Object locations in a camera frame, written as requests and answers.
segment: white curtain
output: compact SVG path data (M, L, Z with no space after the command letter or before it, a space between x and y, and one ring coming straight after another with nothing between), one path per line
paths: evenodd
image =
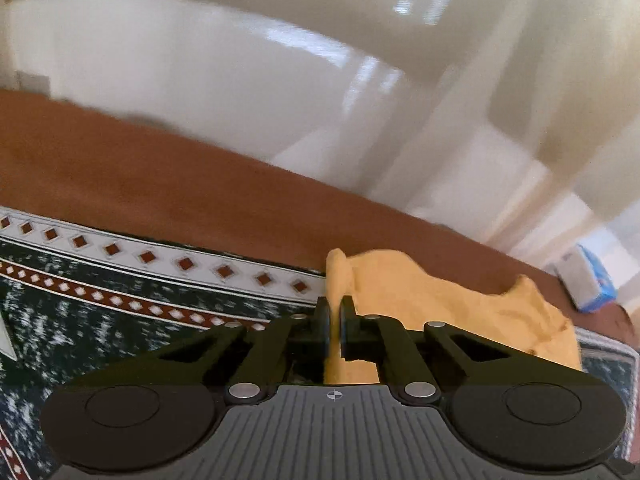
M10 62L49 77L52 98L165 124L536 266L606 239L625 302L640 296L640 0L9 10Z

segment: gray ridged plate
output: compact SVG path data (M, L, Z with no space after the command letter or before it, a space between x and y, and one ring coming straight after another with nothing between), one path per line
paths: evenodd
M342 396L329 395L334 390ZM169 466L92 476L63 466L51 480L519 480L469 451L433 408L397 402L383 385L281 386L229 410L216 433ZM559 476L540 476L554 480ZM616 480L604 466L564 480Z

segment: cloth fold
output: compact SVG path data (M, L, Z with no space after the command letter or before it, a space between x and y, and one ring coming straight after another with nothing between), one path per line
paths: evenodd
M511 290L485 295L434 278L400 251L370 251L348 258L340 249L326 261L326 296L331 307L327 384L377 383L376 365L340 357L339 307L352 296L361 316L399 319L408 330L444 321L517 350L582 370L574 326L547 303L532 280L520 276Z

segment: brown wooden surface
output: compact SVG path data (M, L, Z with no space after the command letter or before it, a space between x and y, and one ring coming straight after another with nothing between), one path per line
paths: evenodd
M636 346L611 304L580 314L558 279L445 228L162 130L0 91L0 204L118 232L324 269L329 250L404 251L479 292L526 274L577 326Z

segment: black circular disc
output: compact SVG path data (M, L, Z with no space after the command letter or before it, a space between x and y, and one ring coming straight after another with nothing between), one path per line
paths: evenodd
M626 409L606 384L467 383L453 395L451 420L479 452L519 468L550 471L607 458Z
M63 387L40 415L63 463L97 472L153 468L191 450L209 430L214 402L202 385Z

